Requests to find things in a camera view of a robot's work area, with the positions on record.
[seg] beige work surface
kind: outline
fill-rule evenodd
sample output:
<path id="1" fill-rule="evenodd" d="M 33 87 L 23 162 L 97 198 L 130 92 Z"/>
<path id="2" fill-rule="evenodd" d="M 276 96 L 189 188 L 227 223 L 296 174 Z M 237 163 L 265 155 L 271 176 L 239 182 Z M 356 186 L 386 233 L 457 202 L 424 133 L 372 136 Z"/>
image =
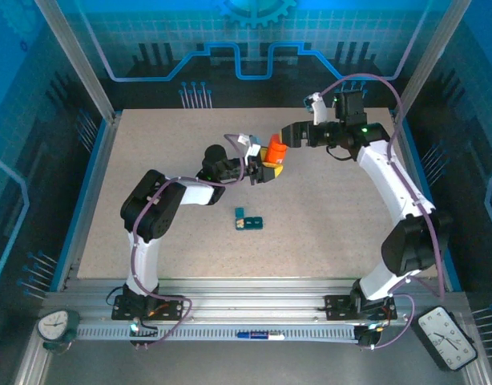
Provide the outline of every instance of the beige work surface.
<path id="1" fill-rule="evenodd" d="M 392 133 L 386 108 L 367 114 L 370 123 Z M 79 278 L 127 276 L 130 246 L 119 210 L 146 171 L 194 176 L 211 144 L 236 157 L 223 134 L 253 134 L 267 145 L 282 127 L 311 118 L 303 108 L 125 110 Z M 264 229 L 237 231 L 237 206 L 246 216 L 262 216 Z M 158 271 L 162 278 L 358 278 L 381 260 L 381 243 L 392 228 L 383 200 L 357 163 L 334 160 L 324 147 L 290 148 L 275 180 L 255 186 L 244 180 L 214 206 L 180 206 L 163 237 Z M 426 273 L 436 275 L 434 269 Z"/>

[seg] blue pen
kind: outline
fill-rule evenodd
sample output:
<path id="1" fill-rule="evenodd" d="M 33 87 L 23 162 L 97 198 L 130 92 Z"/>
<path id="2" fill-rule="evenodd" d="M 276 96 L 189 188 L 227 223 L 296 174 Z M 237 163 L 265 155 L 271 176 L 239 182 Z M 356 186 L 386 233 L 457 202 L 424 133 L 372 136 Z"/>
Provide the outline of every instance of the blue pen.
<path id="1" fill-rule="evenodd" d="M 285 336 L 279 331 L 240 331 L 237 333 L 237 338 L 283 341 Z"/>

